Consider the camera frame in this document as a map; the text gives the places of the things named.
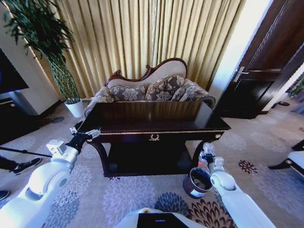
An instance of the plant stem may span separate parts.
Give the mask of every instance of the plant stem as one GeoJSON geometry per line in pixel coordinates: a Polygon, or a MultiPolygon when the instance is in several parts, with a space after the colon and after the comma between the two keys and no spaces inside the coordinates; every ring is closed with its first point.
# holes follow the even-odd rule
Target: plant stem
{"type": "Polygon", "coordinates": [[[75,81],[69,72],[63,59],[47,58],[51,65],[51,70],[55,83],[60,93],[68,105],[75,104],[80,101],[80,97],[76,88],[75,81]]]}

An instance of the door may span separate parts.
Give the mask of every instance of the door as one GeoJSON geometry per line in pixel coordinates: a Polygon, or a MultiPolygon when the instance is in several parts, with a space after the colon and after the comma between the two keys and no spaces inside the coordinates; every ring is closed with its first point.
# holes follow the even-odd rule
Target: door
{"type": "Polygon", "coordinates": [[[304,1],[274,0],[224,92],[221,116],[255,118],[304,62],[304,1]]]}

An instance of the person's leg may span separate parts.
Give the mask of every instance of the person's leg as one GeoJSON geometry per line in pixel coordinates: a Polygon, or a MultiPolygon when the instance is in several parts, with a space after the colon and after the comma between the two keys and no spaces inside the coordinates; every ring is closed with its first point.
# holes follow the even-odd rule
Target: person's leg
{"type": "Polygon", "coordinates": [[[15,161],[6,159],[5,157],[0,156],[0,169],[14,170],[19,164],[15,161]]]}
{"type": "Polygon", "coordinates": [[[35,159],[31,160],[30,162],[20,163],[13,170],[13,173],[16,175],[19,175],[19,174],[23,173],[25,170],[31,168],[32,166],[39,164],[41,161],[42,161],[42,158],[35,158],[35,159]]]}

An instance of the chair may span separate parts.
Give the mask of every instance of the chair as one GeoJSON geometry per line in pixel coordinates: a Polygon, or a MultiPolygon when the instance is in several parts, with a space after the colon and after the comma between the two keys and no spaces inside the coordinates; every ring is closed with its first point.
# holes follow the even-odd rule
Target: chair
{"type": "Polygon", "coordinates": [[[289,153],[287,159],[275,166],[269,166],[272,170],[293,168],[304,177],[304,151],[293,151],[289,153]]]}
{"type": "Polygon", "coordinates": [[[95,94],[84,110],[87,117],[100,102],[204,101],[211,109],[215,97],[186,78],[187,65],[180,58],[169,58],[138,79],[128,79],[117,70],[95,94]]]}

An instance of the white flower pot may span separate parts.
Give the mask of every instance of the white flower pot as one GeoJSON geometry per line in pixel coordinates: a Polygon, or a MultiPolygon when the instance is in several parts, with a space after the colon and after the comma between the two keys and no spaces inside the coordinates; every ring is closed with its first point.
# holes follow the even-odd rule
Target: white flower pot
{"type": "Polygon", "coordinates": [[[84,114],[84,105],[82,104],[82,100],[75,104],[65,104],[66,107],[70,110],[74,117],[82,117],[84,114]]]}

